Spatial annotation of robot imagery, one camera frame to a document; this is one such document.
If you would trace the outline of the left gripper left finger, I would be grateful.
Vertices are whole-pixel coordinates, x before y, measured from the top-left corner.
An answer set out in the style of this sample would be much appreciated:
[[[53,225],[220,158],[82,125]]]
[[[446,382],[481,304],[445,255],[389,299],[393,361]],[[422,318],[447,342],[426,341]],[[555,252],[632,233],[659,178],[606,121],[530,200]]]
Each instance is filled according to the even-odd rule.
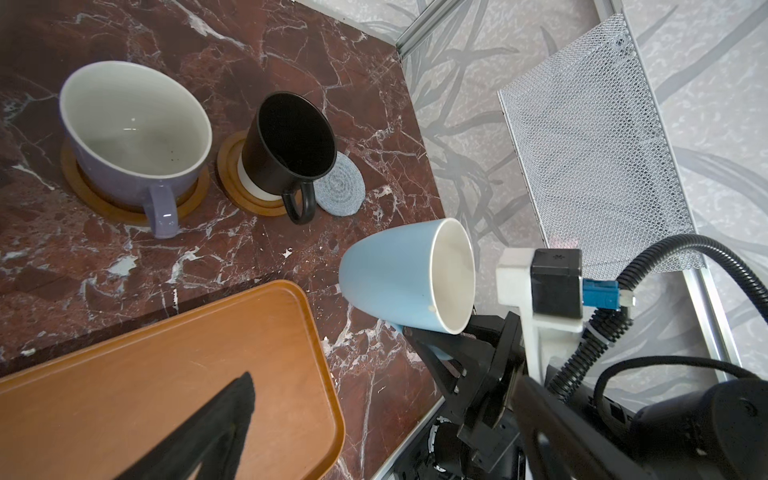
[[[118,477],[120,479],[233,479],[255,408],[245,372]]]

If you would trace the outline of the purple mug white inside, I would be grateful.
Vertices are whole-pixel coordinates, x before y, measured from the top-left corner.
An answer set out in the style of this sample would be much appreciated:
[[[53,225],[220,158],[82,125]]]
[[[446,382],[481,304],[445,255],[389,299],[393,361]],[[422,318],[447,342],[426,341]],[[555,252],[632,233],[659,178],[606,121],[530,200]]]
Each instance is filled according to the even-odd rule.
[[[101,61],[66,79],[59,111],[75,159],[98,190],[141,208],[156,238],[176,236],[177,201],[196,183],[213,142],[200,102],[158,70]]]

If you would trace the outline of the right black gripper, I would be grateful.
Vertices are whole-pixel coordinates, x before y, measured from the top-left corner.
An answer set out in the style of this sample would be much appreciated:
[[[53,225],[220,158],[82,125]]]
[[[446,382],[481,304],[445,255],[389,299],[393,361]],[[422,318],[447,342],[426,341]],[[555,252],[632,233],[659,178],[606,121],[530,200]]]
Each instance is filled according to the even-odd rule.
[[[391,479],[526,477],[509,406],[513,383],[527,371],[520,317],[473,315],[464,332],[403,328],[445,401],[393,455]],[[504,372],[499,381],[496,372]]]

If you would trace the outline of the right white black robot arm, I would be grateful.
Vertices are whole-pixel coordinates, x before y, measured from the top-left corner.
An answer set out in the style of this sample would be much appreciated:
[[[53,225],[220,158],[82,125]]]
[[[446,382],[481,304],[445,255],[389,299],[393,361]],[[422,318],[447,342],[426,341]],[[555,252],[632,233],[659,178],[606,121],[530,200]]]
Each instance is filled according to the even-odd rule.
[[[392,458],[391,479],[763,479],[767,383],[726,360],[654,355],[584,378],[629,330],[634,291],[685,251],[719,264],[760,313],[767,290],[732,250],[679,234],[643,250],[613,281],[582,275],[577,249],[506,250],[505,317],[475,315],[462,334],[407,329],[444,396]],[[616,375],[655,366],[716,370],[708,389],[638,410],[606,395]]]

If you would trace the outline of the black mug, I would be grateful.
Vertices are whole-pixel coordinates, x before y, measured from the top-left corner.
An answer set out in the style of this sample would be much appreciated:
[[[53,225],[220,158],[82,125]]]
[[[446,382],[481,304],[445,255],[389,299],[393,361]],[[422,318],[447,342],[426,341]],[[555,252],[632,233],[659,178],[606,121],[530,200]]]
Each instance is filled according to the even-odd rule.
[[[281,201],[289,219],[309,223],[317,202],[314,182],[334,167],[336,142],[329,121],[309,100],[274,92],[261,103],[247,132],[238,177],[263,201]]]

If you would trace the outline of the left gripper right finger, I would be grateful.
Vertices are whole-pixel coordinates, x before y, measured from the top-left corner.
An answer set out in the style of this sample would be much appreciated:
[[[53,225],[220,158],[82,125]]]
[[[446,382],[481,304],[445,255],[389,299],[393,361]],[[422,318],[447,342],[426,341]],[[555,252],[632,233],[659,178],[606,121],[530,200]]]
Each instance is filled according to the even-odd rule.
[[[512,390],[532,479],[647,479],[649,475],[535,380]]]

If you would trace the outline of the wooden round coaster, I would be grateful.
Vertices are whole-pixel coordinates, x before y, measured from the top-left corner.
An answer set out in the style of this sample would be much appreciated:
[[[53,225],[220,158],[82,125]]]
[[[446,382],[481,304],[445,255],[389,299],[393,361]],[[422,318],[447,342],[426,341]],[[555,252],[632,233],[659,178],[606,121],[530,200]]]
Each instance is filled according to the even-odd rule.
[[[132,226],[148,227],[149,219],[142,207],[129,206],[109,199],[85,176],[78,165],[68,141],[60,150],[60,166],[69,187],[91,210],[109,221]],[[180,220],[185,219],[205,199],[210,187],[210,175],[206,168],[201,171],[195,184],[177,199]]]
[[[227,197],[240,209],[266,217],[286,215],[286,208],[281,198],[262,200],[246,190],[238,174],[238,162],[247,136],[246,130],[228,136],[219,147],[216,159],[217,172]]]

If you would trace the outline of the grey round coaster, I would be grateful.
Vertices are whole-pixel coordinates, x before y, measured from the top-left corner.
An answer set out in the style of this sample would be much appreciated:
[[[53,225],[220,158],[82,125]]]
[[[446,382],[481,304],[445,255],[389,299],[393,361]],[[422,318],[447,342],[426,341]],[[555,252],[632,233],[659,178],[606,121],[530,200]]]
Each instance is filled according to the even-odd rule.
[[[337,217],[355,215],[366,196],[363,176],[357,165],[338,152],[333,168],[314,182],[317,204]]]

